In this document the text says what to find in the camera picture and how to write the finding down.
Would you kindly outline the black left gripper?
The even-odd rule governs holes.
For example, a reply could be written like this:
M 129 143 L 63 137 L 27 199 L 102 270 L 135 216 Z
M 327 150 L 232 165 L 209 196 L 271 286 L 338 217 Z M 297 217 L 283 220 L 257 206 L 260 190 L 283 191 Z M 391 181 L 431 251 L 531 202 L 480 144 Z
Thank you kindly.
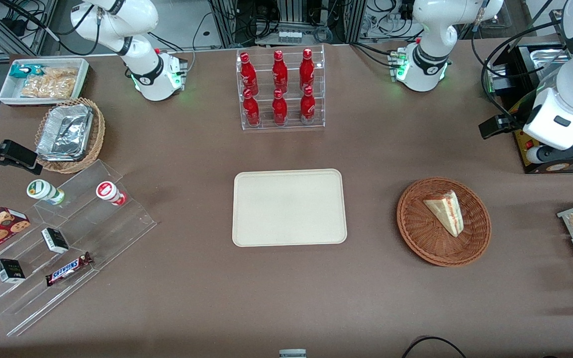
M 495 115 L 479 124 L 479 133 L 482 138 L 488 139 L 499 134 L 519 131 L 523 128 L 523 125 L 523 120 L 512 116 Z

